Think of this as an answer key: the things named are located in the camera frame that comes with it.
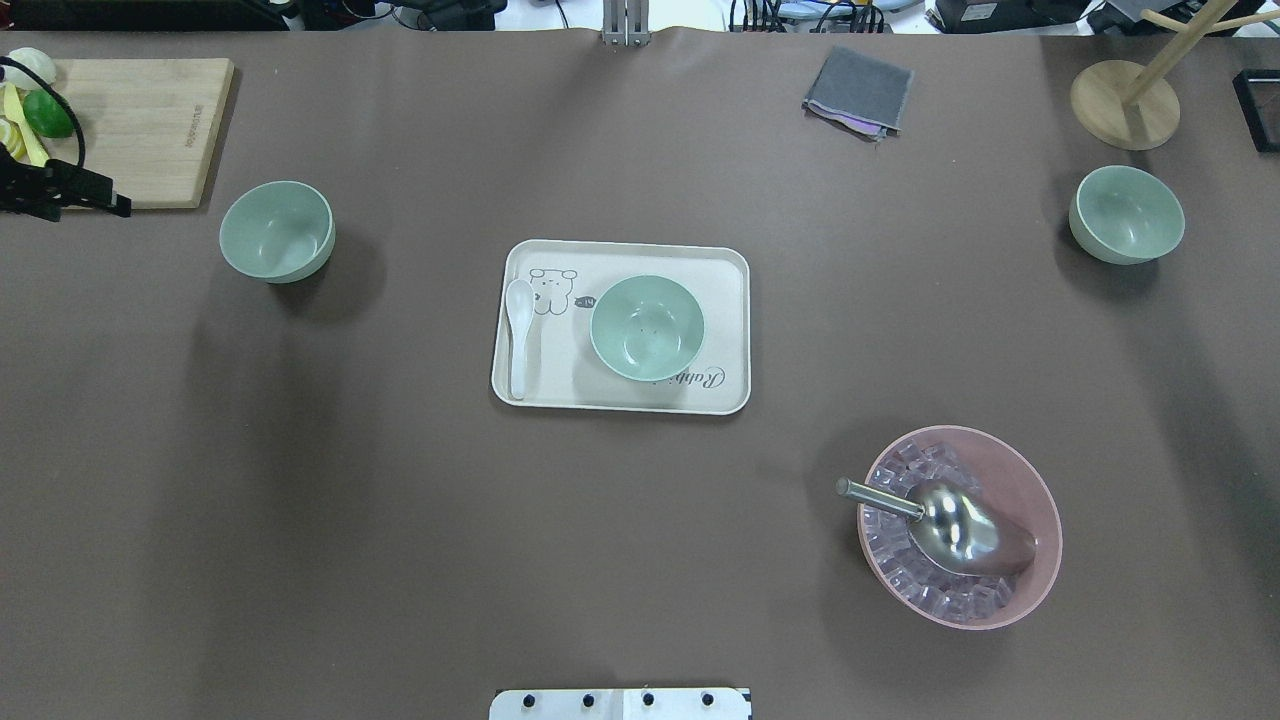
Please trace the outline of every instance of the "green lime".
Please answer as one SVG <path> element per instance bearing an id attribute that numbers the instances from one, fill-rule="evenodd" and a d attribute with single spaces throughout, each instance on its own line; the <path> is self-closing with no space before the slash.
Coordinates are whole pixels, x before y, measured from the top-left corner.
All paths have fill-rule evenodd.
<path id="1" fill-rule="evenodd" d="M 44 90 L 32 90 L 22 101 L 22 111 L 27 115 L 31 129 L 45 137 L 70 137 L 72 119 L 67 117 L 54 96 Z"/>

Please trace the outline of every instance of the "scoop handle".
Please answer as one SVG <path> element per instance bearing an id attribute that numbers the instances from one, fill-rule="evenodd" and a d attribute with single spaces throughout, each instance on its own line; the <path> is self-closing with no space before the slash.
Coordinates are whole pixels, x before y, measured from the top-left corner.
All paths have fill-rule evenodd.
<path id="1" fill-rule="evenodd" d="M 836 480 L 836 493 L 841 497 L 847 497 L 849 500 L 856 500 L 858 502 L 870 505 L 877 510 L 901 515 L 913 523 L 924 516 L 924 507 L 922 507 L 919 502 L 911 502 L 910 500 L 878 491 L 873 487 L 864 486 L 863 483 L 855 483 L 849 478 L 840 478 Z"/>

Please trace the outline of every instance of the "metal bracket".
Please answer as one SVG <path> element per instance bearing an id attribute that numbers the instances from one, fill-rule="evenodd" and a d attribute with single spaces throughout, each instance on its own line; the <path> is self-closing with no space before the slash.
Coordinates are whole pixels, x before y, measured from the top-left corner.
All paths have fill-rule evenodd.
<path id="1" fill-rule="evenodd" d="M 605 45 L 649 45 L 649 0 L 604 0 Z"/>

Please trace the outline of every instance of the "white spoon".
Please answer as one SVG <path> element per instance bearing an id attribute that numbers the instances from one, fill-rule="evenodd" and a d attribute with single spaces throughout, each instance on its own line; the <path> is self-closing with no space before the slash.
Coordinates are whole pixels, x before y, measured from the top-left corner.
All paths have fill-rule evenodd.
<path id="1" fill-rule="evenodd" d="M 529 345 L 529 327 L 534 324 L 534 286 L 529 281 L 513 279 L 507 286 L 507 324 L 511 325 L 511 396 L 525 398 L 525 346 Z"/>

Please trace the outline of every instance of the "rectangular tray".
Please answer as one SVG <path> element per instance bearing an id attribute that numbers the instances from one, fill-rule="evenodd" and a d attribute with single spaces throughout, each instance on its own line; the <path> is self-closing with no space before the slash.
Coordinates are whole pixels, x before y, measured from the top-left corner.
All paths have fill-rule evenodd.
<path id="1" fill-rule="evenodd" d="M 707 320 L 689 370 L 657 383 L 628 380 L 591 348 L 595 299 L 632 275 L 663 275 L 689 288 Z M 507 255 L 493 392 L 508 405 L 731 415 L 751 396 L 751 283 L 746 259 L 727 247 L 526 240 Z M 507 283 L 525 278 L 538 293 L 529 331 L 524 400 L 511 396 Z"/>

